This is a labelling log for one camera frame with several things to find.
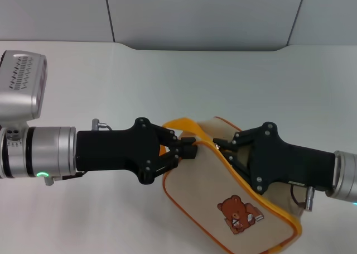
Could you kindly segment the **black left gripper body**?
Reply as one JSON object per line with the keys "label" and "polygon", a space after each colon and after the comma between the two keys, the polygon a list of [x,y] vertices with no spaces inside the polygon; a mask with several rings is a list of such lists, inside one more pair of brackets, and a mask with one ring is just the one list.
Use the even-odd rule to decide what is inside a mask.
{"label": "black left gripper body", "polygon": [[128,170],[141,184],[152,184],[157,176],[161,145],[167,145],[167,129],[146,118],[137,118],[127,130],[79,131],[76,169],[83,172]]}

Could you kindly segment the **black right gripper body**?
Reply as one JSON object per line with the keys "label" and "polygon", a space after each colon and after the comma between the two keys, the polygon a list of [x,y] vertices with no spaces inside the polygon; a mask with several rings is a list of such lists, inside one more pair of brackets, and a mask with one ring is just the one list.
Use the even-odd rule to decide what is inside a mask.
{"label": "black right gripper body", "polygon": [[275,182],[332,189],[335,154],[284,142],[277,125],[265,122],[252,129],[249,153],[251,187],[259,194]]}

